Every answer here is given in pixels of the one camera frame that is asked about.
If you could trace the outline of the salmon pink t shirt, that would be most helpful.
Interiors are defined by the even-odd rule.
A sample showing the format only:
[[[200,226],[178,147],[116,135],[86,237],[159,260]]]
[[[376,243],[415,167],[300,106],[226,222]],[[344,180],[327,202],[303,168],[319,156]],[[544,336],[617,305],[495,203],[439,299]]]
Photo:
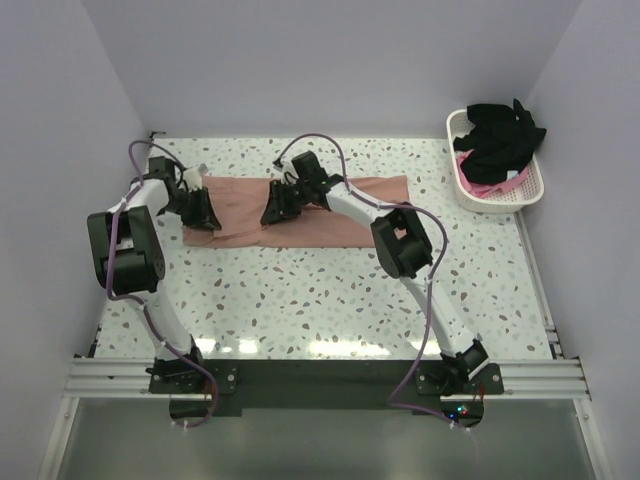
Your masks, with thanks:
[[[233,249],[269,248],[372,248],[369,227],[348,217],[310,205],[296,219],[263,226],[269,193],[266,178],[207,177],[214,213],[222,229],[183,229],[183,243],[190,247]]]

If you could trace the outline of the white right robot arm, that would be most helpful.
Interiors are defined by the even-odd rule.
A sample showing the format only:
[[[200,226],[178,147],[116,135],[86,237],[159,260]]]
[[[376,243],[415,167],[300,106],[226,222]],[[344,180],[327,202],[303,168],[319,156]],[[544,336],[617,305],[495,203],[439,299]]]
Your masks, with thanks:
[[[384,272],[405,286],[430,323],[445,369],[448,386],[469,392],[481,380],[489,356],[478,334],[465,324],[450,296],[433,276],[439,261],[415,206],[389,203],[349,183],[343,175],[329,175],[312,152],[273,166],[281,177],[269,183],[261,224],[293,220],[307,205],[343,215],[370,229],[377,259]]]

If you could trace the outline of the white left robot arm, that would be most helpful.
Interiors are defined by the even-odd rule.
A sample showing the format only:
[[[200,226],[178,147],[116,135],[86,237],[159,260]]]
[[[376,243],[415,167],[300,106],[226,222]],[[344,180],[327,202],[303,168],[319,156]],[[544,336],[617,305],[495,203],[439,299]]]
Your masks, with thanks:
[[[207,368],[164,285],[167,266],[155,220],[165,213],[194,230],[221,229],[202,173],[172,158],[152,157],[118,205],[87,218],[93,264],[107,297],[132,307],[151,338],[155,357],[147,372],[152,379],[202,392],[211,385]]]

